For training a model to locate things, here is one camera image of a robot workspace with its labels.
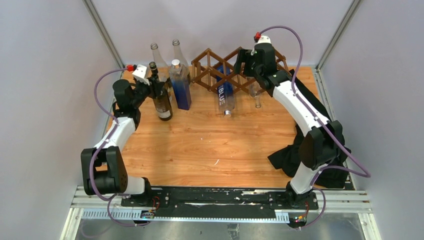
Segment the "clear bottle black cap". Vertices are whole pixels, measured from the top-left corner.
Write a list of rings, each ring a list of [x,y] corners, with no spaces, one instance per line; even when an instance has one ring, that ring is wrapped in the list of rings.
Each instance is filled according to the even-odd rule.
[[[162,86],[162,91],[167,93],[167,97],[169,101],[172,101],[172,83],[170,77],[167,75],[165,68],[165,73],[163,71],[159,71],[157,64],[154,61],[149,63],[149,68],[151,71],[151,77],[153,77],[156,83],[160,83]]]

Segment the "dark green wine bottle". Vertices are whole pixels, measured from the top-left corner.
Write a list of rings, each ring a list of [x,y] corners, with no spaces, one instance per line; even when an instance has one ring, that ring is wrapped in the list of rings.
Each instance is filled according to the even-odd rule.
[[[153,99],[156,113],[160,120],[169,121],[173,116],[171,102],[169,101],[167,93],[158,99]]]

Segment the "clear glass bottle gold label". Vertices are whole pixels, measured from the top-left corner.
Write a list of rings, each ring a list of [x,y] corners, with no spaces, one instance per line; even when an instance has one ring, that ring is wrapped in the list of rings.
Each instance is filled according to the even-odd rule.
[[[188,61],[184,57],[183,52],[181,50],[180,41],[178,39],[173,39],[172,45],[173,45],[173,51],[174,51],[174,58],[178,59],[180,61],[180,64],[183,65],[186,68],[188,83],[190,84],[191,83],[191,72],[189,70]]]

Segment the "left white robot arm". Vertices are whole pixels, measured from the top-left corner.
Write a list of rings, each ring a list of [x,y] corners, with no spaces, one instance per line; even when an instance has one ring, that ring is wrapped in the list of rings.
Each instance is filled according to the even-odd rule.
[[[112,194],[133,197],[146,207],[154,199],[151,184],[146,177],[128,175],[121,151],[140,124],[139,107],[147,98],[162,97],[164,82],[157,76],[134,83],[119,79],[112,88],[115,97],[112,125],[99,143],[83,149],[80,155],[84,191],[103,201],[111,200],[106,195]]]

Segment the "blue clear square bottle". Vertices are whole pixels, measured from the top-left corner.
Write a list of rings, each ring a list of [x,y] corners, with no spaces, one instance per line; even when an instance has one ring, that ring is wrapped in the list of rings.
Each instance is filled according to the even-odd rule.
[[[169,68],[169,77],[172,83],[177,107],[186,111],[190,109],[192,104],[188,76],[188,68],[178,59],[172,60],[171,67]]]

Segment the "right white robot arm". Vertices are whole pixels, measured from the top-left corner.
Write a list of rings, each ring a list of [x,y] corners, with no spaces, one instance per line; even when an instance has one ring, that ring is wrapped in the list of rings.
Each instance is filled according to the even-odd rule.
[[[330,121],[307,100],[294,75],[278,69],[271,43],[257,43],[253,49],[241,48],[234,72],[255,78],[263,90],[285,107],[304,136],[299,147],[299,167],[283,197],[290,208],[298,209],[310,196],[324,168],[340,155],[336,141],[342,138],[342,125],[337,120]]]

